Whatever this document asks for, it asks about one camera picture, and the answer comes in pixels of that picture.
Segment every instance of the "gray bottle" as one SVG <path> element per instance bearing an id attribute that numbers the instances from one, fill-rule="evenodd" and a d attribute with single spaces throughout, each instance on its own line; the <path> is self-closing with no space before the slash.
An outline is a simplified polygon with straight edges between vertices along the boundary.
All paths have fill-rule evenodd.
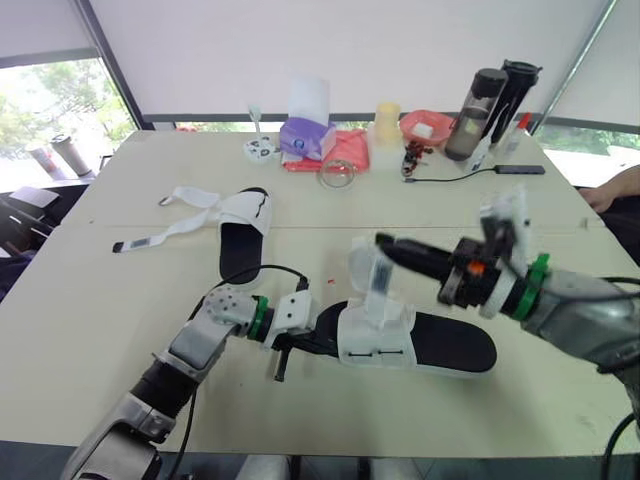
<path id="1" fill-rule="evenodd" d="M 496 68 L 483 68 L 476 72 L 444 149 L 451 160 L 462 161 L 471 156 L 508 79 L 507 72 Z"/>

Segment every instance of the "tissue box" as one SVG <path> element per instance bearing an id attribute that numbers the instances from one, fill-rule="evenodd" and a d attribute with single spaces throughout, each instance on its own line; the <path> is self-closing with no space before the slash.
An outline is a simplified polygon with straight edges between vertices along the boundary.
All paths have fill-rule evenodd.
<path id="1" fill-rule="evenodd" d="M 289 117 L 280 128 L 280 150 L 297 157 L 321 161 L 336 144 L 336 127 Z"/>

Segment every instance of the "robotic arm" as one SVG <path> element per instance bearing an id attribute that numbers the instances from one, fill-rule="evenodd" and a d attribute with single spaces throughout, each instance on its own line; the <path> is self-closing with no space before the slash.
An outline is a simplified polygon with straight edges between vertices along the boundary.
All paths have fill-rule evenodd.
<path id="1" fill-rule="evenodd" d="M 171 344 L 156 356 L 126 393 L 69 458 L 62 479 L 155 479 L 161 467 L 150 442 L 162 443 L 182 407 L 205 379 L 228 337 L 247 337 L 282 351 L 276 380 L 284 379 L 292 348 L 332 355 L 337 350 L 316 325 L 308 290 L 280 299 L 276 309 L 265 297 L 231 287 L 203 297 Z"/>
<path id="2" fill-rule="evenodd" d="M 614 374 L 631 400 L 640 435 L 640 308 L 606 279 L 551 270 L 540 255 L 520 275 L 508 257 L 513 225 L 484 225 L 486 243 L 462 238 L 453 252 L 378 234 L 378 247 L 396 264 L 440 281 L 438 301 L 502 313 L 563 352 Z"/>
<path id="3" fill-rule="evenodd" d="M 394 263 L 439 281 L 438 301 L 503 313 L 563 352 L 613 373 L 626 387 L 640 425 L 640 308 L 632 295 L 605 280 L 548 268 L 548 255 L 524 261 L 522 215 L 482 216 L 485 241 L 462 238 L 453 252 L 378 234 L 376 245 Z M 229 336 L 280 351 L 275 380 L 283 381 L 289 352 L 298 348 L 338 358 L 337 318 L 345 303 L 317 315 L 308 285 L 280 299 L 228 286 L 201 299 L 171 344 L 155 358 L 70 457 L 63 479 L 154 479 L 162 443 L 178 412 L 220 357 Z"/>

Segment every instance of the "red bowl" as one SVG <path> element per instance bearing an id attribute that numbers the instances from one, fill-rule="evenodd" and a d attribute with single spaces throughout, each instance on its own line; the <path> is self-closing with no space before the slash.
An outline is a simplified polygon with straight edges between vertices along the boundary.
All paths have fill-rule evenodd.
<path id="1" fill-rule="evenodd" d="M 431 112 L 429 110 L 415 110 L 402 117 L 400 120 L 400 130 L 402 130 L 402 134 L 407 140 L 414 140 L 423 145 L 437 147 L 449 138 L 453 121 L 453 118 L 442 113 Z M 411 133 L 413 127 L 418 123 L 425 123 L 433 128 L 431 138 L 423 138 Z"/>

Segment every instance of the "window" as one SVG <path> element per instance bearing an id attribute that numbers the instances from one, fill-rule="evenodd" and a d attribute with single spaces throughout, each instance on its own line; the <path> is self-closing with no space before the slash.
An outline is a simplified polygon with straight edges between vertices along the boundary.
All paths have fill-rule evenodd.
<path id="1" fill-rule="evenodd" d="M 86 59 L 0 70 L 0 191 L 44 186 L 52 179 L 29 150 L 42 147 L 65 176 L 73 173 L 49 146 L 61 133 L 73 139 L 98 172 L 135 130 L 101 60 Z"/>
<path id="2" fill-rule="evenodd" d="M 534 138 L 575 186 L 598 187 L 640 165 L 640 135 L 590 128 L 543 125 Z"/>
<path id="3" fill-rule="evenodd" d="M 279 132 L 284 122 L 260 122 L 260 131 Z M 368 121 L 335 122 L 338 130 L 366 129 Z M 193 132 L 255 132 L 253 122 L 177 122 L 176 128 Z"/>

